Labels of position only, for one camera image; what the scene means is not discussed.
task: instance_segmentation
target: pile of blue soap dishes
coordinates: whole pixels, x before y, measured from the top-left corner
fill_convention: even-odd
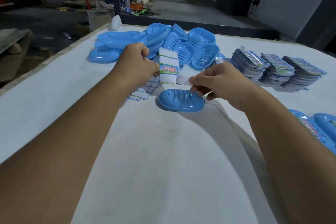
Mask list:
[[[163,47],[178,53],[181,67],[188,64],[197,71],[208,67],[219,54],[215,35],[203,28],[194,28],[186,34],[177,24],[153,23],[143,32],[109,31],[98,35],[88,60],[94,63],[114,62],[126,45],[138,42],[148,47],[148,59],[153,59],[159,47]]]

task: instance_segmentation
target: person's right hand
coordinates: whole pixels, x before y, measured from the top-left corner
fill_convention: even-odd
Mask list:
[[[189,82],[193,85],[191,92],[198,92],[199,97],[211,92],[207,100],[222,98],[243,112],[251,104],[251,100],[263,91],[229,62],[209,67],[190,77]]]

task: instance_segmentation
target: soap dish with sticker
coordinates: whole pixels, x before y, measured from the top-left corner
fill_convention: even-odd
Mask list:
[[[198,97],[197,93],[177,89],[162,91],[157,101],[158,107],[170,112],[199,112],[204,104],[204,99]]]

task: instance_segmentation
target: water bottle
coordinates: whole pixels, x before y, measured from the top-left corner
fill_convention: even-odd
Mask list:
[[[125,0],[125,12],[126,13],[130,13],[131,12],[130,5],[131,5],[131,1],[130,0]]]

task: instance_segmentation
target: person's right arm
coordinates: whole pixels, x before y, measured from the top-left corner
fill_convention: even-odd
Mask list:
[[[199,96],[245,112],[291,223],[336,223],[336,156],[286,107],[227,62],[190,82]]]

